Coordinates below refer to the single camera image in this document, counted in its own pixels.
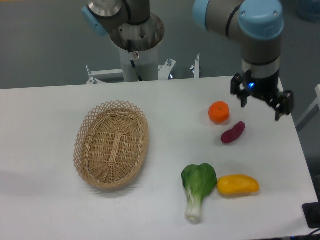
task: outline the wicker basket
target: wicker basket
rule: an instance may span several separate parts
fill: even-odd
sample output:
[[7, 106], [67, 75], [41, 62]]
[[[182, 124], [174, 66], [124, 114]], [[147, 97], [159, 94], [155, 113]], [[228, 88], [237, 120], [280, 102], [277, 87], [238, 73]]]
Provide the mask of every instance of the wicker basket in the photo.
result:
[[137, 106], [106, 102], [83, 121], [75, 143], [74, 166], [95, 187], [120, 187], [140, 170], [148, 140], [148, 121]]

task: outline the toy vegetable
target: toy vegetable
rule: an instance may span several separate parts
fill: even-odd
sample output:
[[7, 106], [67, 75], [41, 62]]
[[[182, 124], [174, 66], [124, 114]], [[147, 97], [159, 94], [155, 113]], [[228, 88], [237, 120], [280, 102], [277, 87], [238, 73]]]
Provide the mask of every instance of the toy vegetable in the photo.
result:
[[217, 184], [215, 169], [207, 164], [189, 165], [181, 173], [182, 183], [188, 200], [185, 216], [197, 223], [202, 215], [202, 203]]
[[254, 193], [260, 189], [257, 180], [242, 174], [220, 177], [217, 187], [218, 191], [225, 195]]

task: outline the orange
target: orange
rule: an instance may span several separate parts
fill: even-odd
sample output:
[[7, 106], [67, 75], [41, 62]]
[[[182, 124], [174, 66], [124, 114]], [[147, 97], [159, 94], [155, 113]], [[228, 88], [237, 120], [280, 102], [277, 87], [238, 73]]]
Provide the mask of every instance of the orange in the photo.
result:
[[209, 118], [216, 124], [224, 122], [229, 117], [229, 106], [224, 101], [217, 101], [209, 108]]

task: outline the fake fruit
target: fake fruit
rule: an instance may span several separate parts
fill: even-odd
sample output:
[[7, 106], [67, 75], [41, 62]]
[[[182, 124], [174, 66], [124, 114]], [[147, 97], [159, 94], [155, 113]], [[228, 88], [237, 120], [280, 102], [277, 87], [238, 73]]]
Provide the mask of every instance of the fake fruit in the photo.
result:
[[229, 117], [229, 106], [224, 101], [217, 101], [209, 108], [209, 118], [216, 124], [226, 121]]
[[222, 134], [221, 136], [221, 141], [224, 144], [230, 144], [240, 138], [242, 133], [244, 132], [246, 128], [246, 124], [243, 121], [238, 122], [234, 127], [225, 133]]
[[236, 174], [220, 177], [217, 188], [221, 194], [232, 195], [255, 193], [259, 191], [260, 186], [253, 177]]

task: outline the yellow pepper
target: yellow pepper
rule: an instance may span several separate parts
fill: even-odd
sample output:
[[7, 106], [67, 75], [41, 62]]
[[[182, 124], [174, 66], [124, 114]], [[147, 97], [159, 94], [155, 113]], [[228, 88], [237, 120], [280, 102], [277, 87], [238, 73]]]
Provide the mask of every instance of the yellow pepper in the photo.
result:
[[221, 194], [225, 195], [254, 193], [260, 189], [257, 180], [241, 174], [220, 177], [217, 188]]

